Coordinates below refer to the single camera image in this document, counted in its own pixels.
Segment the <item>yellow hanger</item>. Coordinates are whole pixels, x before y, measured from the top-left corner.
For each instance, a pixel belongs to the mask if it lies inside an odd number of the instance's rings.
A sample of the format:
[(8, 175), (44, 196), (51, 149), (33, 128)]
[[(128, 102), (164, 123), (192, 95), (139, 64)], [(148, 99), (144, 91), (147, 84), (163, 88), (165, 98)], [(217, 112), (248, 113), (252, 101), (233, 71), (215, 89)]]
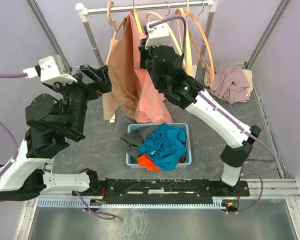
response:
[(134, 17), (134, 20), (135, 20), (135, 24), (137, 26), (137, 30), (138, 30), (139, 33), (143, 33), (143, 28), (141, 26), (138, 13), (137, 13), (136, 8), (135, 8), (135, 1), (134, 0), (132, 0), (132, 7), (133, 7), (132, 14), (133, 14), (133, 17)]

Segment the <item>white hanger of grey shirt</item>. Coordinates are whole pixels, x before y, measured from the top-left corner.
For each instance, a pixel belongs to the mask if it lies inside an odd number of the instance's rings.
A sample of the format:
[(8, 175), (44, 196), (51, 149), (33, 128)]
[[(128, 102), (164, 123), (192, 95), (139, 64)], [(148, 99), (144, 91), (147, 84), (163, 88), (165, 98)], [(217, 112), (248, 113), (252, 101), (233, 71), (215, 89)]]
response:
[[(166, 19), (165, 17), (162, 17), (159, 13), (157, 13), (157, 12), (155, 12), (155, 11), (149, 11), (149, 12), (147, 12), (147, 14), (146, 14), (145, 17), (148, 19), (149, 22), (152, 22), (152, 21), (153, 21), (153, 20), (152, 20), (152, 17), (154, 17), (154, 16), (157, 17), (158, 20)], [(179, 55), (182, 55), (182, 53), (183, 53), (183, 47), (180, 46), (180, 44), (179, 44), (177, 38), (175, 37), (175, 34), (174, 34), (173, 30), (171, 29), (169, 23), (168, 23), (168, 22), (165, 22), (164, 24), (165, 24), (165, 26), (166, 26), (167, 29), (168, 29), (169, 36), (171, 37), (171, 40), (172, 40), (172, 42), (173, 42), (173, 45), (174, 45), (174, 47), (175, 47), (177, 53), (178, 53)]]

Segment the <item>pink t shirt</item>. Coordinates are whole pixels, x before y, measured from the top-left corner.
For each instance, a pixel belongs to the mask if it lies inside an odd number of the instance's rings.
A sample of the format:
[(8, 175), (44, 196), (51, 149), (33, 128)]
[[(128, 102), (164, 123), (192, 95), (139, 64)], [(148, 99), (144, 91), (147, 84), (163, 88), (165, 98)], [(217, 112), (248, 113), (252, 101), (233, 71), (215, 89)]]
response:
[(155, 89), (147, 70), (140, 68), (141, 54), (139, 46), (146, 36), (139, 31), (134, 14), (131, 12), (130, 25), (132, 31), (133, 69), (138, 77), (141, 92), (135, 111), (138, 123), (172, 123), (172, 117), (164, 103), (165, 97)]

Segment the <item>orange hanger of blue shirt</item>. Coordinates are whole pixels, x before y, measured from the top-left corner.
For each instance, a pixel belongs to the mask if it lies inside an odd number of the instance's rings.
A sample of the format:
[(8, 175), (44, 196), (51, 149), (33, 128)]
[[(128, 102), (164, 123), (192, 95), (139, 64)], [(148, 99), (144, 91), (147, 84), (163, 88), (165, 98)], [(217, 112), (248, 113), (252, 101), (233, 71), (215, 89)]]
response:
[[(201, 47), (198, 47), (197, 43), (196, 43), (196, 39), (193, 38), (192, 32), (189, 31), (190, 41), (192, 42), (193, 47), (194, 47), (195, 51), (197, 52), (197, 56), (198, 56), (198, 64), (197, 64), (196, 70), (201, 71), (201, 70), (205, 69), (205, 76), (207, 76), (207, 79), (210, 80), (211, 83), (213, 83), (215, 80), (215, 66), (214, 66), (213, 56), (212, 56), (210, 44), (208, 41), (208, 37), (207, 37), (205, 31), (203, 30), (201, 24), (199, 23), (200, 13), (197, 15), (197, 17), (195, 17), (194, 14), (192, 12), (190, 12), (191, 1), (186, 0), (185, 2), (186, 2), (186, 10), (184, 10), (185, 15), (186, 15), (185, 18), (190, 16), (190, 18), (195, 23), (195, 25), (198, 28), (198, 30), (201, 34), (201, 37), (202, 37)], [(205, 51), (207, 51), (207, 53), (208, 53), (209, 64), (205, 63)]]

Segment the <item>dark grey t shirt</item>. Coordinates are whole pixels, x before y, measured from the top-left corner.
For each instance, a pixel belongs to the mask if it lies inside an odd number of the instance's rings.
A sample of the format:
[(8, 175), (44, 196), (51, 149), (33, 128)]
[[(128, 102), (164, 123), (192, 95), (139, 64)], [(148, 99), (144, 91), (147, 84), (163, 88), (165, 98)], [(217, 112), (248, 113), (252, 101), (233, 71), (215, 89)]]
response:
[(131, 155), (132, 157), (137, 159), (142, 155), (139, 152), (139, 148), (143, 145), (143, 143), (148, 138), (148, 135), (152, 133), (158, 126), (148, 126), (135, 130), (132, 133), (123, 134), (119, 140), (124, 148), (125, 152)]

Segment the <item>orange t shirt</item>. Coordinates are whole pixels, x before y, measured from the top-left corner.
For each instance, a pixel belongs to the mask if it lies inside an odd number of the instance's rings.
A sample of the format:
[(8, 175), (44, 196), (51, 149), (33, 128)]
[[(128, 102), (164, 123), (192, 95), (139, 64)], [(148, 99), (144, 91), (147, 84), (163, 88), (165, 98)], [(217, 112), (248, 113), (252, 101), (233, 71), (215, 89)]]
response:
[(177, 165), (182, 162), (183, 157), (178, 154), (157, 154), (148, 156), (141, 155), (137, 159), (139, 167), (146, 167), (148, 171), (164, 171), (169, 172), (175, 170)]

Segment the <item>blue t shirt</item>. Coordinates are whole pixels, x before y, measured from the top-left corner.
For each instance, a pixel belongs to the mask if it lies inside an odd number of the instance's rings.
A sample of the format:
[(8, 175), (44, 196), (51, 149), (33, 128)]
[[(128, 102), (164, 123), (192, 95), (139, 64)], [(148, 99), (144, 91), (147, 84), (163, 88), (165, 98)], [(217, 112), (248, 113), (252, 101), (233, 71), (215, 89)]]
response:
[(141, 155), (171, 155), (177, 154), (182, 157), (187, 152), (184, 146), (186, 143), (186, 133), (182, 128), (175, 128), (166, 123), (161, 124), (150, 133), (139, 148)]

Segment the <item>beige plastic hanger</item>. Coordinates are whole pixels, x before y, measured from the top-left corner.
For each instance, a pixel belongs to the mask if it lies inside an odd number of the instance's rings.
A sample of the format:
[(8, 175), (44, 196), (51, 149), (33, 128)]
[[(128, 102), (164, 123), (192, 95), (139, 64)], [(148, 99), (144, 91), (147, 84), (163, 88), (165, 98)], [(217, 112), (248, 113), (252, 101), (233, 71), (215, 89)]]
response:
[[(175, 10), (174, 14), (177, 16), (182, 16), (186, 20), (188, 16), (189, 6), (189, 0), (186, 0), (186, 10), (180, 7)], [(192, 50), (188, 26), (186, 26), (185, 35), (185, 71), (189, 76), (193, 76)]]

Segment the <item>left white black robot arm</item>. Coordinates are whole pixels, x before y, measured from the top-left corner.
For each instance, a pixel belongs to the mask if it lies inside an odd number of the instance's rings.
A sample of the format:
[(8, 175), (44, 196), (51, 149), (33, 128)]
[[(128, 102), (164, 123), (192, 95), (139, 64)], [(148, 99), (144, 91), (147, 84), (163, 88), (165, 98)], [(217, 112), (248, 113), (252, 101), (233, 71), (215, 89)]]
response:
[(62, 98), (43, 93), (25, 108), (28, 131), (17, 152), (0, 165), (0, 202), (22, 202), (47, 193), (96, 195), (101, 189), (94, 170), (55, 174), (43, 170), (42, 165), (66, 149), (69, 140), (85, 138), (88, 102), (112, 89), (108, 66), (82, 65), (66, 82), (53, 79), (43, 84)]

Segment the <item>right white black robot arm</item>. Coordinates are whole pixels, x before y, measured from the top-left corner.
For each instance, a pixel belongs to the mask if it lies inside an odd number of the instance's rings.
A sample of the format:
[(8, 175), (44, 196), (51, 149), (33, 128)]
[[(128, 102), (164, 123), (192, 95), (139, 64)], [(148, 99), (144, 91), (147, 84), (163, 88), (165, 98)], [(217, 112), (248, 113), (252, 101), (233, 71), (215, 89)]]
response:
[(183, 55), (167, 45), (148, 45), (149, 39), (140, 41), (140, 68), (147, 70), (152, 84), (172, 104), (198, 117), (226, 142), (220, 155), (223, 172), (219, 189), (226, 196), (238, 189), (243, 163), (248, 159), (253, 144), (260, 135), (257, 125), (240, 122), (188, 75), (182, 67)]

